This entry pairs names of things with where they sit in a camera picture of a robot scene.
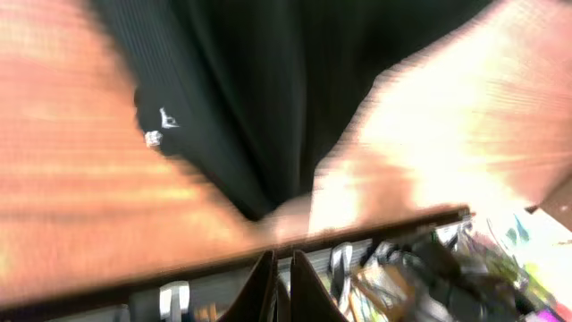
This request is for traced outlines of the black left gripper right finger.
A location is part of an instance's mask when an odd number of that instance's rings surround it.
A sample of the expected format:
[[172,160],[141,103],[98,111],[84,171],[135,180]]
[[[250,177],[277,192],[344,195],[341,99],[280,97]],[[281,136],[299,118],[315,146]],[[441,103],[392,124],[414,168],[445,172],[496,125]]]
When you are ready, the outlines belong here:
[[290,314],[292,322],[347,322],[301,250],[290,264]]

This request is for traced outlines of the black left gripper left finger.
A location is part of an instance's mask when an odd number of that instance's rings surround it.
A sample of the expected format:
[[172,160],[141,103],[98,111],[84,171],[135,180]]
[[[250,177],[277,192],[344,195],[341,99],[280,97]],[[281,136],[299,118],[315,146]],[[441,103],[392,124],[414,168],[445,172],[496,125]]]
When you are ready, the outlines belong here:
[[266,251],[254,265],[235,301],[217,322],[273,322],[277,278],[275,254]]

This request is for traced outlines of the black garment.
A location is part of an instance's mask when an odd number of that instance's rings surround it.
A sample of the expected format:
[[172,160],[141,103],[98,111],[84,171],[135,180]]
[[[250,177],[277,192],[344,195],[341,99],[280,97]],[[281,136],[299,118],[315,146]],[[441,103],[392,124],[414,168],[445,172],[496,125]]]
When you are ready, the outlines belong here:
[[135,79],[148,147],[180,157],[251,221],[313,188],[383,71],[479,0],[97,0]]

